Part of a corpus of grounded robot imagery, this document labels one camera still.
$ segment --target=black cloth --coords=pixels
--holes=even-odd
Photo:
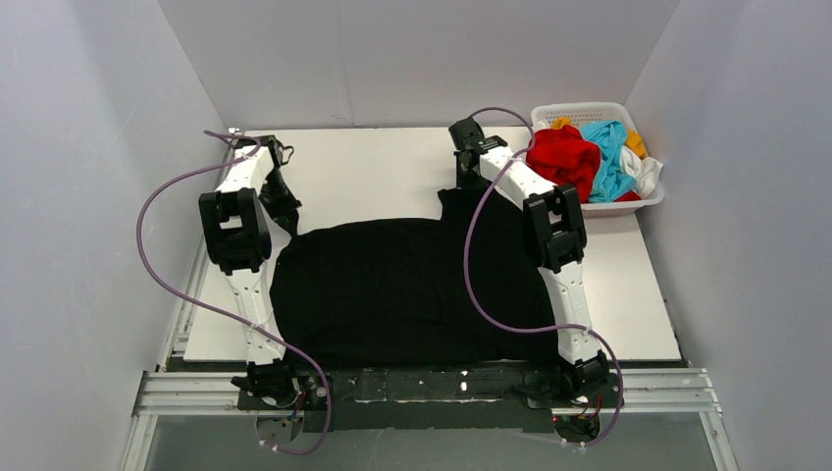
[[[278,257],[270,291],[284,338],[330,366],[555,361],[557,334],[505,332],[468,297],[462,249],[482,192],[439,196],[440,221],[367,221],[293,238]],[[474,291],[504,324],[550,325],[546,286],[521,235],[521,211],[494,194],[474,231]]]

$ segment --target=laundry basket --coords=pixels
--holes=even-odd
[[[595,121],[618,120],[628,130],[635,131],[636,125],[627,110],[618,103],[593,101],[587,103],[565,103],[561,105],[539,106],[532,110],[532,125],[535,131],[551,126],[552,122],[561,116],[569,117],[572,125],[579,128]],[[621,203],[586,203],[581,205],[584,217],[620,216],[629,214],[644,206],[657,204],[664,199],[664,187],[658,182],[655,189],[647,198],[640,201],[624,201]]]

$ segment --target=yellow cloth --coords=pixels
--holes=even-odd
[[[551,128],[553,130],[559,130],[559,129],[563,128],[564,126],[572,126],[572,120],[570,120],[568,116],[559,116],[551,124]]]
[[[642,140],[642,137],[635,131],[628,131],[627,134],[628,137],[625,145],[638,155],[640,159],[645,160],[648,156],[648,150],[645,148],[645,142]]]

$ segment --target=white table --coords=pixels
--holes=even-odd
[[[453,144],[444,128],[260,131],[295,154],[282,172],[301,200],[301,234],[343,223],[384,218],[438,219],[437,191],[455,183]],[[490,128],[514,149],[523,128]],[[584,286],[595,329],[621,360],[679,360],[681,354],[635,215],[586,220],[589,236]],[[272,225],[272,260],[288,235]],[[272,268],[268,270],[271,283]],[[199,298],[236,312],[219,269],[209,264]],[[197,308],[184,354],[187,361],[244,360],[240,325]]]

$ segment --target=gray wall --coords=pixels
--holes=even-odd
[[[743,469],[832,468],[831,19],[682,0],[626,102],[667,163],[650,255]]]
[[[223,121],[277,129],[621,103],[678,0],[159,3]]]
[[[118,467],[175,307],[138,262],[136,213],[168,177],[221,159],[200,133],[221,126],[156,2],[3,2],[3,469]],[[151,258],[175,284],[211,179],[150,215]]]

